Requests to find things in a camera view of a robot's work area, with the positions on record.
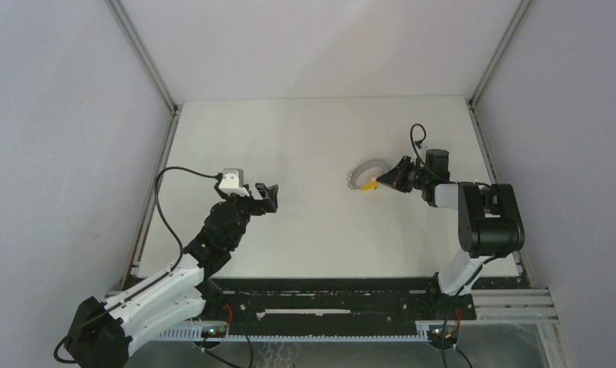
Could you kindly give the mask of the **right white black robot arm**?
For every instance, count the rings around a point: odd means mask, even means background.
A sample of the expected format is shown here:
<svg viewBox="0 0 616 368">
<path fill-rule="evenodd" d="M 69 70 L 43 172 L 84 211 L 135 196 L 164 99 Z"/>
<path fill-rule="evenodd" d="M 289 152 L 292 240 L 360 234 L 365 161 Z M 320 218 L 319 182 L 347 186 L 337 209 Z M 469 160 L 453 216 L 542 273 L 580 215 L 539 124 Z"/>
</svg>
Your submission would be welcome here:
<svg viewBox="0 0 616 368">
<path fill-rule="evenodd" d="M 486 265 L 520 251 L 525 230 L 510 184 L 454 182 L 449 152 L 426 149 L 425 156 L 403 156 L 376 182 L 398 192 L 417 190 L 430 207 L 457 212 L 459 249 L 448 266 L 435 274 L 437 290 L 426 297 L 427 312 L 447 318 L 456 309 L 455 297 L 469 294 Z"/>
</svg>

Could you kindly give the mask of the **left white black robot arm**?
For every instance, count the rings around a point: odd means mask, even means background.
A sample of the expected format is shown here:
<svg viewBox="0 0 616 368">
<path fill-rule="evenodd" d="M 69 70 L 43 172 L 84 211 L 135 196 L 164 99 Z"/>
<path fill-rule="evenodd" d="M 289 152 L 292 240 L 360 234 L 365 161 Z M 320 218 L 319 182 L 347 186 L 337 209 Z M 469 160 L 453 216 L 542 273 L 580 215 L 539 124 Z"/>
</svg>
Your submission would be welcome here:
<svg viewBox="0 0 616 368">
<path fill-rule="evenodd" d="M 57 345 L 80 367 L 123 367 L 145 343 L 177 323 L 200 315 L 216 318 L 221 289 L 211 280 L 230 260 L 253 216 L 275 213 L 278 186 L 258 183 L 256 199 L 221 192 L 200 232 L 180 259 L 119 294 L 82 301 Z"/>
</svg>

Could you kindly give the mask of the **yellow capped key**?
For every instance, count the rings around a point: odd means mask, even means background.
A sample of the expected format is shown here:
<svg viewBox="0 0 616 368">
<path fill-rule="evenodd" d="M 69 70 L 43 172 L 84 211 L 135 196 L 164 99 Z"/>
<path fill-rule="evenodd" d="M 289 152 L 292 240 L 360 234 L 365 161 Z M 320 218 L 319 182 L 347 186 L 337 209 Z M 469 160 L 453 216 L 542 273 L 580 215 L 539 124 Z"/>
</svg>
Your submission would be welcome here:
<svg viewBox="0 0 616 368">
<path fill-rule="evenodd" d="M 376 181 L 375 177 L 372 177 L 366 184 L 362 185 L 360 189 L 363 192 L 368 192 L 372 190 L 376 190 L 379 187 L 379 183 Z"/>
</svg>

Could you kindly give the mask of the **silver keyring with chain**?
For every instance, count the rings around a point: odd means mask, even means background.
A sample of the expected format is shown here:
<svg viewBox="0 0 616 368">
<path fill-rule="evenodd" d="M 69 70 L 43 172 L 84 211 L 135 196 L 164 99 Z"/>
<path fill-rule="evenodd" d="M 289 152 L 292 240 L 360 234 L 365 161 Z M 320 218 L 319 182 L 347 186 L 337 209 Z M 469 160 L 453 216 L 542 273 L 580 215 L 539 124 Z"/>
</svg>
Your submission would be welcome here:
<svg viewBox="0 0 616 368">
<path fill-rule="evenodd" d="M 348 173 L 347 186 L 351 190 L 361 191 L 360 187 L 366 184 L 372 177 L 377 178 L 389 170 L 390 166 L 386 161 L 370 159 Z"/>
</svg>

